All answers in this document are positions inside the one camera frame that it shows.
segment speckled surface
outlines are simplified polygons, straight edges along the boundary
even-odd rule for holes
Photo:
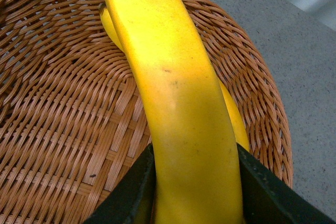
[[[285,0],[211,0],[250,36],[289,119],[294,190],[336,220],[336,32]]]

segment yellow banana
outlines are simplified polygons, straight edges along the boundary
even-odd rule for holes
[[[105,4],[102,4],[99,8],[100,19],[103,24],[103,27],[110,37],[110,39],[115,43],[115,45],[121,50],[124,51],[121,43],[119,41],[117,32],[115,31],[112,19],[110,17],[109,11],[106,8]],[[243,123],[243,119],[239,114],[238,107],[234,102],[233,98],[231,97],[230,93],[221,82],[218,80],[220,84],[220,88],[222,90],[222,94],[224,97],[224,101],[229,112],[230,120],[232,123],[233,131],[235,134],[235,139],[238,144],[240,144],[245,150],[249,151],[249,141],[246,135],[245,126]]]
[[[181,0],[105,0],[143,100],[156,167],[154,222],[243,223],[233,128]]]

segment banana peel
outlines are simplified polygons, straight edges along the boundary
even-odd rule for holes
[[[114,44],[124,52],[120,40],[118,38],[117,32],[115,31],[114,24],[110,17],[109,11],[107,10],[106,4],[102,4],[99,8],[100,20],[103,24],[104,30],[106,31],[109,38],[114,42]],[[245,150],[249,151],[249,140],[246,134],[245,125],[242,117],[240,116],[239,109],[228,92],[227,88],[218,79],[224,101],[230,116],[233,131],[235,134],[235,139],[238,144],[240,144]]]
[[[234,130],[216,73],[182,1],[105,1],[152,135],[153,221],[242,223]]]

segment wicker basket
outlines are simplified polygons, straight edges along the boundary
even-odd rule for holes
[[[78,223],[151,141],[104,0],[0,0],[0,222]],[[292,186],[288,121],[245,32],[208,0],[183,0],[239,107],[251,153]]]

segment basket weave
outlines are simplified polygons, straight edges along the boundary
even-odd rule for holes
[[[151,141],[104,0],[0,0],[0,223],[78,223]],[[245,32],[209,0],[183,0],[239,107],[251,153],[292,186],[288,121]]]

